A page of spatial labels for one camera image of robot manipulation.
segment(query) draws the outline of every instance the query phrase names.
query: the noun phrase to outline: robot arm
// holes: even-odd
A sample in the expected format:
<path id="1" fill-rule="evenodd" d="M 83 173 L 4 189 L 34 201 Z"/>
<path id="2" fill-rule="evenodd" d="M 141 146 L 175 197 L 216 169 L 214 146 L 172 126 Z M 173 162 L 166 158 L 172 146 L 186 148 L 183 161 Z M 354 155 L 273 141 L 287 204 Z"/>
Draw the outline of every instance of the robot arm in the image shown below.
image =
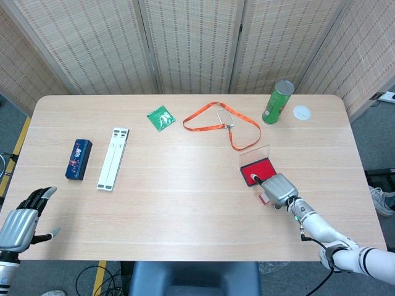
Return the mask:
<path id="1" fill-rule="evenodd" d="M 276 208 L 287 207 L 287 211 L 299 221 L 302 240 L 306 230 L 313 240 L 327 244 L 320 250 L 320 260 L 326 268 L 362 273 L 395 285 L 395 253 L 359 247 L 352 239 L 332 228 L 305 200 L 299 198 L 296 187 L 281 173 L 266 181 L 254 174 L 251 178 L 261 185 Z"/>
<path id="2" fill-rule="evenodd" d="M 38 189 L 11 211 L 0 231 L 0 294 L 7 294 L 19 267 L 19 253 L 31 244 L 52 239 L 60 231 L 54 229 L 43 236 L 35 236 L 37 222 L 56 187 Z"/>

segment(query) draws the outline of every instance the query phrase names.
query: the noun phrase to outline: beige partition panel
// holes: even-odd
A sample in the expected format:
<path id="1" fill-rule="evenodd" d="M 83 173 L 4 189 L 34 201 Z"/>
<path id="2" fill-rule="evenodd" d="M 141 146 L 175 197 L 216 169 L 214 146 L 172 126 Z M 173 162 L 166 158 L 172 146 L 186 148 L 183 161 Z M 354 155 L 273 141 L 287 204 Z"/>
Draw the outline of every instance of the beige partition panel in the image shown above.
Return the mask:
<path id="1" fill-rule="evenodd" d="M 157 92 L 136 1 L 12 1 L 78 93 Z"/>
<path id="2" fill-rule="evenodd" d="M 338 95 L 353 120 L 394 77 L 394 1 L 355 0 L 326 37 L 298 92 Z"/>
<path id="3" fill-rule="evenodd" d="M 244 1 L 139 3 L 163 93 L 228 93 Z"/>
<path id="4" fill-rule="evenodd" d="M 28 116 L 43 96 L 68 93 L 1 6 L 0 91 Z"/>
<path id="5" fill-rule="evenodd" d="M 303 77 L 345 0 L 247 0 L 231 93 L 268 94 Z"/>

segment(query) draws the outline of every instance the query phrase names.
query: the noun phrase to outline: yellow floor tape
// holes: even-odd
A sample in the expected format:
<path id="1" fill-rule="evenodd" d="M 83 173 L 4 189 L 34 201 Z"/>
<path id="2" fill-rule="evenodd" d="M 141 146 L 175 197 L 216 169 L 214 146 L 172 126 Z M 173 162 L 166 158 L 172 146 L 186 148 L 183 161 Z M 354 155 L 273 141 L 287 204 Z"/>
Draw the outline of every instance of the yellow floor tape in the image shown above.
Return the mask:
<path id="1" fill-rule="evenodd" d="M 30 118 L 26 118 L 25 124 L 23 125 L 23 128 L 19 134 L 18 141 L 14 147 L 14 151 L 12 151 L 13 154 L 19 154 L 22 144 L 25 140 L 27 129 L 29 128 L 30 124 Z M 15 162 L 12 160 L 8 162 L 8 166 L 6 168 L 6 171 L 4 172 L 4 176 L 2 177 L 1 183 L 0 183 L 0 196 L 4 195 L 4 192 L 6 191 L 6 187 L 8 185 L 8 182 L 10 181 L 10 174 L 12 174 L 12 171 L 14 170 L 15 167 Z"/>
<path id="2" fill-rule="evenodd" d="M 100 267 L 106 268 L 106 263 L 106 261 L 99 261 L 98 265 Z M 92 296 L 98 296 L 101 294 L 101 285 L 103 284 L 105 270 L 100 267 L 98 267 L 98 270 L 96 271 L 96 279 L 94 280 Z"/>

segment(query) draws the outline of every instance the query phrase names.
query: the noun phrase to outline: wall outlet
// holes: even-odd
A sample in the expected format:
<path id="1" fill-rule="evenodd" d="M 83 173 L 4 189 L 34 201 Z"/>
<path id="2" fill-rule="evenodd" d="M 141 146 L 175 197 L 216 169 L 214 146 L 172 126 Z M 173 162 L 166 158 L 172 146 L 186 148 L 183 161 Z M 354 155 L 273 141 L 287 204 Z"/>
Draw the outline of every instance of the wall outlet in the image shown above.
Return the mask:
<path id="1" fill-rule="evenodd" d="M 381 97 L 379 97 L 378 100 L 395 104 L 394 97 L 395 97 L 395 92 L 387 91 Z"/>

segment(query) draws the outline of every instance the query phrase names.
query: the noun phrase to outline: orange lanyard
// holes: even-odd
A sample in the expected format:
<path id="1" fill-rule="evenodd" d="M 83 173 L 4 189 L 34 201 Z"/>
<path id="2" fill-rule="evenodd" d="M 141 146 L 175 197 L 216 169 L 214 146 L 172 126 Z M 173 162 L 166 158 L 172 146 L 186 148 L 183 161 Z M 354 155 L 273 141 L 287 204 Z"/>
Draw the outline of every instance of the orange lanyard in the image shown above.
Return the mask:
<path id="1" fill-rule="evenodd" d="M 222 123 L 221 125 L 203 126 L 202 128 L 188 128 L 187 126 L 185 126 L 185 123 L 186 123 L 187 121 L 190 121 L 191 119 L 197 117 L 199 114 L 201 114 L 201 113 L 203 113 L 204 111 L 206 111 L 206 110 L 207 110 L 208 108 L 210 108 L 211 106 L 214 106 L 214 105 L 217 105 L 217 104 L 220 105 L 222 108 L 228 110 L 228 111 L 229 111 L 230 113 L 232 113 L 233 115 L 236 115 L 238 118 L 240 118 L 240 119 L 242 119 L 242 120 L 244 120 L 244 121 L 246 121 L 246 122 L 248 122 L 248 123 L 250 123 L 250 124 L 256 126 L 256 127 L 258 128 L 258 130 L 259 130 L 259 137 L 258 137 L 258 139 L 257 139 L 255 142 L 253 142 L 252 144 L 247 145 L 246 147 L 237 148 L 235 145 L 233 145 L 233 134 L 232 134 L 231 126 L 230 126 L 230 125 L 226 125 L 225 123 Z M 243 114 L 240 114 L 240 113 L 234 111 L 231 107 L 227 106 L 226 104 L 224 104 L 224 103 L 219 103 L 219 102 L 211 102 L 211 103 L 209 103 L 209 104 L 203 106 L 202 108 L 200 108 L 198 111 L 196 111 L 195 113 L 193 113 L 191 116 L 185 118 L 184 121 L 183 121 L 183 126 L 184 126 L 186 129 L 190 130 L 190 131 L 211 131 L 211 130 L 219 130 L 219 129 L 221 129 L 221 128 L 228 128 L 228 130 L 229 130 L 229 140 L 230 140 L 230 144 L 231 144 L 232 148 L 233 148 L 234 150 L 236 150 L 236 151 L 240 151 L 240 150 L 243 150 L 243 149 L 245 149 L 245 148 L 251 147 L 251 146 L 254 145 L 256 142 L 259 141 L 260 136 L 262 135 L 262 131 L 260 130 L 260 126 L 259 126 L 254 120 L 248 118 L 247 116 L 245 116 L 245 115 L 243 115 Z"/>

